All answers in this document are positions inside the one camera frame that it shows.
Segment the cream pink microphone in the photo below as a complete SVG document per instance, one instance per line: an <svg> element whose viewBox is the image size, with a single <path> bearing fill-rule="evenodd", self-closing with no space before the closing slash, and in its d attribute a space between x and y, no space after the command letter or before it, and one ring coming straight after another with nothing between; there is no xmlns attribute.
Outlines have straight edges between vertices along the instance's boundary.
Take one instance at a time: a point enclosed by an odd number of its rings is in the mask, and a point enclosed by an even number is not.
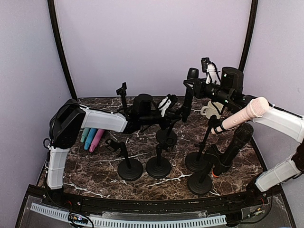
<svg viewBox="0 0 304 228"><path fill-rule="evenodd" d="M260 118L269 110L269 107L270 106L266 98L255 98L251 100L245 108L221 121L219 126L213 127L211 129L211 133L219 134L237 125L240 125L243 122L254 118Z"/></svg>

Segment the black mic stand blue mic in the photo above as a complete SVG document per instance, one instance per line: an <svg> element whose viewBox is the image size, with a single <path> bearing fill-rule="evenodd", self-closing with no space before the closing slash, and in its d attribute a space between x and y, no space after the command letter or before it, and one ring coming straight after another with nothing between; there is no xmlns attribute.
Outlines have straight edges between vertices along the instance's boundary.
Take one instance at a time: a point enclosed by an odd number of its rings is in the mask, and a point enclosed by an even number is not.
<svg viewBox="0 0 304 228"><path fill-rule="evenodd" d="M126 90L127 90L126 82L123 82L122 86L116 90L116 94L121 97L123 110L125 110L127 108Z"/></svg>

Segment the black mic stand cream mic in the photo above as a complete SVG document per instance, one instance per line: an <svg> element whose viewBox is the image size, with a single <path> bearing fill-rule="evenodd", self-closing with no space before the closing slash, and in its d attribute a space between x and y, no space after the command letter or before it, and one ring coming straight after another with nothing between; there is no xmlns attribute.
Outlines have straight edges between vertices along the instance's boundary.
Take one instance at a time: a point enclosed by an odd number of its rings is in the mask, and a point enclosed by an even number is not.
<svg viewBox="0 0 304 228"><path fill-rule="evenodd" d="M187 156L185 157L185 166L191 172L203 171L204 161L201 157L202 152L205 149L206 142L207 142L207 139L209 137L212 127L214 127L216 124L219 124L219 123L220 123L219 119L217 119L217 117L215 115L212 115L208 121L208 128L206 130L203 141L201 141L195 145L195 147L199 147L199 151L191 152L191 153L187 154Z"/></svg>

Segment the mint green microphone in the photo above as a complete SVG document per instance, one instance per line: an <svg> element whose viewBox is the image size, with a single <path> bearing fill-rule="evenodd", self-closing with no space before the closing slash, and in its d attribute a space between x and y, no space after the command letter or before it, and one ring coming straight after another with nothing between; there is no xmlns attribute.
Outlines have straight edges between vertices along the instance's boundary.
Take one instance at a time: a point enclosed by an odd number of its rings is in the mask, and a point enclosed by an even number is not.
<svg viewBox="0 0 304 228"><path fill-rule="evenodd" d="M90 132L90 128L85 128L82 132L82 135L81 135L81 139L80 139L80 142L81 143L85 143L87 137L88 137L88 134Z"/></svg>

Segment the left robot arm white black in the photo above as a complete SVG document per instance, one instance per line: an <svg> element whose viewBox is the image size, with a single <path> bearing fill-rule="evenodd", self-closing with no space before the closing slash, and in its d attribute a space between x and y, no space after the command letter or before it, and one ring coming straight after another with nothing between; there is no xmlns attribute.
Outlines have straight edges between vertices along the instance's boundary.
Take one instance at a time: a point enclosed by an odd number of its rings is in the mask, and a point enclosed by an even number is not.
<svg viewBox="0 0 304 228"><path fill-rule="evenodd" d="M132 134L143 126L155 124L164 130L175 119L170 109L176 102L175 95L167 95L159 103L155 103L151 95L140 94L134 98L131 106L124 105L117 111L109 112L69 99L49 123L46 183L51 191L48 199L57 207L63 207L67 203L67 196L58 189L63 187L67 154L75 144L80 130L95 128Z"/></svg>

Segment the blue microphone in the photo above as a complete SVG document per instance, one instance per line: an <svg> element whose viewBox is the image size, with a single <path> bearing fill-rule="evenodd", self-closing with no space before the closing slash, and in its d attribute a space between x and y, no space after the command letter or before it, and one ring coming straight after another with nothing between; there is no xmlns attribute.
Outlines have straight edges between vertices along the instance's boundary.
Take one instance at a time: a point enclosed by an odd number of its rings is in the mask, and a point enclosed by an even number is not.
<svg viewBox="0 0 304 228"><path fill-rule="evenodd" d="M91 144L92 144L92 141L93 141L93 139L94 139L94 137L95 137L97 131L98 131L98 130L97 130L96 128L91 128L91 129L89 130L88 136L87 136L87 138L86 138L86 140L85 140L85 145L84 145L84 149L85 149L86 151L89 150L89 148L90 148L90 146L91 146Z"/></svg>

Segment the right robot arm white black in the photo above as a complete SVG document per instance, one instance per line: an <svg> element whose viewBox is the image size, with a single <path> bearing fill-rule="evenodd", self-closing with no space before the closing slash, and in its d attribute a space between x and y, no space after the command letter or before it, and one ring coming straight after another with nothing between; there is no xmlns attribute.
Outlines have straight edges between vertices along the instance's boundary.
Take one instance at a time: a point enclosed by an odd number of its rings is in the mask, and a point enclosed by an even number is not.
<svg viewBox="0 0 304 228"><path fill-rule="evenodd" d="M253 206L260 200L261 192L266 192L279 183L303 174L304 117L270 104L262 96L244 95L243 77L243 73L238 69L224 67L220 84L215 84L210 76L199 78L199 70L190 68L187 79L183 82L187 90L182 106L186 113L183 114L182 120L187 120L194 97L198 99L207 97L226 106L233 114L222 121L213 118L206 130L205 139L210 133L220 134L246 121L253 121L277 130L299 143L295 154L253 180L249 191L242 196L245 205Z"/></svg>

